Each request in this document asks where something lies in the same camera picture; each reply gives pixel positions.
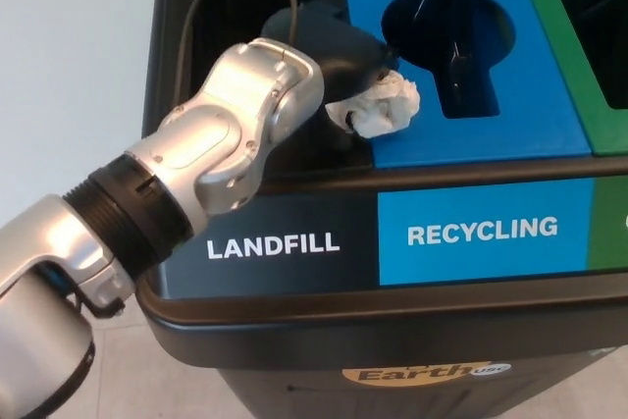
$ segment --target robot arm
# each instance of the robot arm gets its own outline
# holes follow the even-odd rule
[[[317,63],[285,44],[236,45],[154,134],[0,230],[1,419],[53,412],[94,356],[89,324],[39,269],[95,316],[114,316],[144,270],[254,196],[267,156],[314,115],[324,89]]]

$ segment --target white crumpled paper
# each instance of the white crumpled paper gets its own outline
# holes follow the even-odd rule
[[[329,103],[332,121],[346,130],[346,116],[351,113],[353,130],[365,138],[390,134],[410,125],[418,111],[421,96],[416,84],[391,71],[368,90],[342,102]]]

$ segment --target trash bin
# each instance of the trash bin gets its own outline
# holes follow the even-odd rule
[[[539,1],[318,1],[399,51],[421,111],[278,148],[257,198],[138,283],[164,349],[257,419],[481,419],[628,343],[628,142],[595,130],[626,112],[579,105]],[[144,133],[190,2],[156,0]],[[205,0],[184,90],[287,4]]]

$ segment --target yellow earth sticker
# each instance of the yellow earth sticker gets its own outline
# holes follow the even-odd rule
[[[342,370],[351,382],[372,387],[421,387],[449,382],[486,369],[493,362],[455,363],[450,365],[420,365],[398,368],[361,368]]]

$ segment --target floor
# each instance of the floor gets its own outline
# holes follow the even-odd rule
[[[252,419],[214,371],[166,354],[134,301],[120,318],[93,324],[96,364],[52,419]],[[626,418],[627,391],[624,347],[500,419]]]

